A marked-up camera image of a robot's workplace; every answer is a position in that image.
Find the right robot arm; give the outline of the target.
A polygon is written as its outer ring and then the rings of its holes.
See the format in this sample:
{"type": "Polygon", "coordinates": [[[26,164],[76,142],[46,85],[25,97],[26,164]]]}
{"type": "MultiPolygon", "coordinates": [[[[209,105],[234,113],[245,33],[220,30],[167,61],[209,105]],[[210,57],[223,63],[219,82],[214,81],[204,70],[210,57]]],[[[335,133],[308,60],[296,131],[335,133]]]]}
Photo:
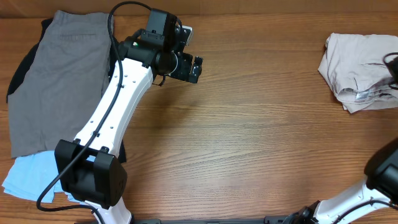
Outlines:
{"type": "Polygon", "coordinates": [[[397,210],[397,140],[368,160],[365,177],[336,197],[317,201],[285,217],[283,223],[351,223],[381,208],[397,210]]]}

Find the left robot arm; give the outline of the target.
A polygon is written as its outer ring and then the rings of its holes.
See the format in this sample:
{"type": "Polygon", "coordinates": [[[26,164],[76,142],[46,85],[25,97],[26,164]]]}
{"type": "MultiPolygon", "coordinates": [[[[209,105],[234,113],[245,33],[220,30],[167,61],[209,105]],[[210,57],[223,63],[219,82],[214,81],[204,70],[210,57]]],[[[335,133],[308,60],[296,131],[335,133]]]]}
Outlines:
{"type": "Polygon", "coordinates": [[[90,209],[97,223],[133,223],[122,198],[127,182],[119,161],[122,138],[156,77],[197,83],[203,59],[183,51],[192,38],[193,29],[175,15],[151,10],[146,28],[117,45],[111,81],[89,121],[73,141],[58,142],[62,189],[90,209]]]}

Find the beige khaki shorts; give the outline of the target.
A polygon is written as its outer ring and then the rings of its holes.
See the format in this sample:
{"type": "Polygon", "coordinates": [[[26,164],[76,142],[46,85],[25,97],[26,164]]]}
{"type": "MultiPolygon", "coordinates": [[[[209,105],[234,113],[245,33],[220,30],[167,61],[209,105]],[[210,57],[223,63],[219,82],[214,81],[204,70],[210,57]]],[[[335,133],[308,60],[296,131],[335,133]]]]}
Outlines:
{"type": "Polygon", "coordinates": [[[394,79],[383,62],[397,52],[396,36],[332,33],[325,47],[318,71],[344,110],[397,107],[397,90],[389,86],[394,79]]]}

